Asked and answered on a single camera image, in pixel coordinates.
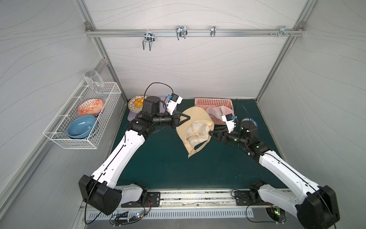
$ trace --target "blue bowl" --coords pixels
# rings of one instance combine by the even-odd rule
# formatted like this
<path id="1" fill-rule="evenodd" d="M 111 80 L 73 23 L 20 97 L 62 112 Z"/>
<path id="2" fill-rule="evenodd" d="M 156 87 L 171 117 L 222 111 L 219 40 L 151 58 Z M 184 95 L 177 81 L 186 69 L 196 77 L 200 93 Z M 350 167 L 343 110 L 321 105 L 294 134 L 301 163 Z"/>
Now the blue bowl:
<path id="1" fill-rule="evenodd" d="M 83 139 L 89 136 L 96 119 L 92 115 L 81 116 L 73 121 L 67 128 L 67 135 L 74 139 Z"/>

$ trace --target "white wire basket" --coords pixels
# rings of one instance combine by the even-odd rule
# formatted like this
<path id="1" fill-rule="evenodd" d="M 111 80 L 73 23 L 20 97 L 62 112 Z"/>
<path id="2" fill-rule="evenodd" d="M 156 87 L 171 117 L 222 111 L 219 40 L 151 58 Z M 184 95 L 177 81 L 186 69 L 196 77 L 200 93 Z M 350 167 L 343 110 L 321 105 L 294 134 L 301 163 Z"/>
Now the white wire basket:
<path id="1" fill-rule="evenodd" d="M 118 88 L 117 83 L 105 82 L 103 94 L 104 97 L 101 93 L 87 86 L 85 82 L 81 82 L 74 95 L 69 98 L 43 134 L 64 149 L 97 149 L 121 96 L 121 90 Z M 80 118 L 78 107 L 89 99 L 103 100 L 104 107 L 99 113 L 89 136 L 84 139 L 72 139 L 67 135 L 67 128 L 73 121 Z"/>

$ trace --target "metal mounting bracket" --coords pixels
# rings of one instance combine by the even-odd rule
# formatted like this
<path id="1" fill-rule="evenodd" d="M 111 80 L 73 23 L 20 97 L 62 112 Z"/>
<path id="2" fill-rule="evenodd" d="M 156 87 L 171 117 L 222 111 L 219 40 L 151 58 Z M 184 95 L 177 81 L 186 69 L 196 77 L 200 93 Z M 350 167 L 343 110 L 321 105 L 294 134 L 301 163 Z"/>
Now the metal mounting bracket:
<path id="1" fill-rule="evenodd" d="M 145 33 L 144 40 L 142 41 L 142 48 L 145 50 L 146 43 L 149 43 L 149 50 L 151 51 L 151 47 L 153 46 L 153 41 L 155 41 L 155 35 L 152 33 Z"/>
<path id="2" fill-rule="evenodd" d="M 211 37 L 214 37 L 216 33 L 216 26 L 211 26 Z"/>
<path id="3" fill-rule="evenodd" d="M 304 25 L 305 25 L 305 22 L 299 22 L 298 25 L 296 26 L 296 30 L 298 30 L 298 31 L 304 30 Z"/>
<path id="4" fill-rule="evenodd" d="M 278 37 L 282 37 L 282 36 L 291 36 L 291 35 L 293 35 L 293 34 L 288 34 L 288 33 L 286 33 L 286 32 L 285 32 L 285 30 L 286 30 L 286 26 L 282 26 L 282 28 L 280 29 L 280 31 L 279 31 L 278 33 L 276 33 L 276 35 L 277 35 Z"/>
<path id="5" fill-rule="evenodd" d="M 85 25 L 85 31 L 90 32 L 93 30 L 92 24 L 90 22 L 84 22 Z"/>
<path id="6" fill-rule="evenodd" d="M 178 40 L 179 40 L 179 37 L 184 37 L 184 39 L 185 39 L 186 35 L 188 34 L 187 27 L 185 27 L 183 25 L 175 28 L 175 32 L 177 33 Z"/>

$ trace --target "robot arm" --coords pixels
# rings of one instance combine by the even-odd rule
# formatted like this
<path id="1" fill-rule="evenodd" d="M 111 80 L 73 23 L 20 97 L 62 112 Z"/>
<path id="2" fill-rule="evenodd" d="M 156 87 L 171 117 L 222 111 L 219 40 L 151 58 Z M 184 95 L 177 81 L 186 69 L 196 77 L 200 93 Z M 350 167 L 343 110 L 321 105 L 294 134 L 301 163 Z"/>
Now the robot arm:
<path id="1" fill-rule="evenodd" d="M 146 188 L 140 184 L 116 186 L 123 169 L 137 149 L 145 142 L 158 125 L 180 126 L 190 119 L 189 116 L 174 111 L 182 98 L 172 94 L 167 112 L 159 113 L 160 98 L 149 96 L 144 100 L 142 112 L 127 126 L 124 137 L 107 160 L 89 177 L 84 175 L 79 180 L 83 200 L 99 211 L 110 215 L 120 203 L 146 199 Z"/>
<path id="2" fill-rule="evenodd" d="M 329 228 L 338 222 L 339 210 L 333 189 L 319 186 L 296 171 L 281 159 L 276 152 L 258 140 L 258 128 L 251 120 L 240 124 L 241 132 L 233 132 L 226 127 L 216 128 L 210 135 L 218 143 L 232 142 L 244 147 L 249 157 L 271 171 L 292 192 L 283 192 L 260 181 L 251 187 L 251 201 L 261 199 L 284 209 L 298 218 L 305 228 Z"/>

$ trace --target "white plate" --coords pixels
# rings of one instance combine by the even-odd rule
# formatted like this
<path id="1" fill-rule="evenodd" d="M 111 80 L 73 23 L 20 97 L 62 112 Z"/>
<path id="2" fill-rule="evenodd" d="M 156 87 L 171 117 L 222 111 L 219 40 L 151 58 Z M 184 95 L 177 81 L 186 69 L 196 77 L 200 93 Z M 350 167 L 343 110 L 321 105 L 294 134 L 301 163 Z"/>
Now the white plate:
<path id="1" fill-rule="evenodd" d="M 128 102 L 129 110 L 132 112 L 135 112 L 135 113 L 139 113 L 140 111 L 142 111 L 142 107 L 135 107 L 135 105 L 134 105 L 134 101 L 136 101 L 136 99 L 138 99 L 138 98 L 143 98 L 143 95 L 137 95 Z"/>

